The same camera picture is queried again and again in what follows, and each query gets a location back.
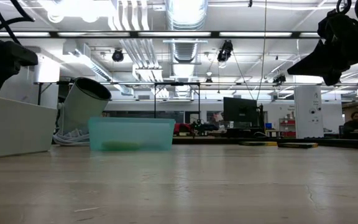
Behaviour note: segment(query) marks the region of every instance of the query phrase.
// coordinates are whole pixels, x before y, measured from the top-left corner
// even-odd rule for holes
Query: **white pillar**
[[[295,88],[295,114],[296,138],[324,137],[320,86]]]

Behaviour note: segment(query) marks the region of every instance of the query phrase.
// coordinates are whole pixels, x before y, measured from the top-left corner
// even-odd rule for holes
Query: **translucent plastic bin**
[[[173,119],[91,118],[93,151],[166,151],[172,146]]]

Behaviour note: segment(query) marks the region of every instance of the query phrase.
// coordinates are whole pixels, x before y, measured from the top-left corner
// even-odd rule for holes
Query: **black monitor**
[[[224,97],[223,110],[225,121],[251,123],[251,126],[259,125],[256,100]]]

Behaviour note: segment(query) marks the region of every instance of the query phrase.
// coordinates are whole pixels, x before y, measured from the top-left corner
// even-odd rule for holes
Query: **table surface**
[[[58,147],[1,158],[0,223],[358,223],[358,150]]]

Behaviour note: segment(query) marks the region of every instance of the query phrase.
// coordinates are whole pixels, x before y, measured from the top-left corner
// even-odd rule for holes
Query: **person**
[[[345,138],[358,138],[358,111],[353,112],[351,116],[352,120],[348,121],[344,125]]]

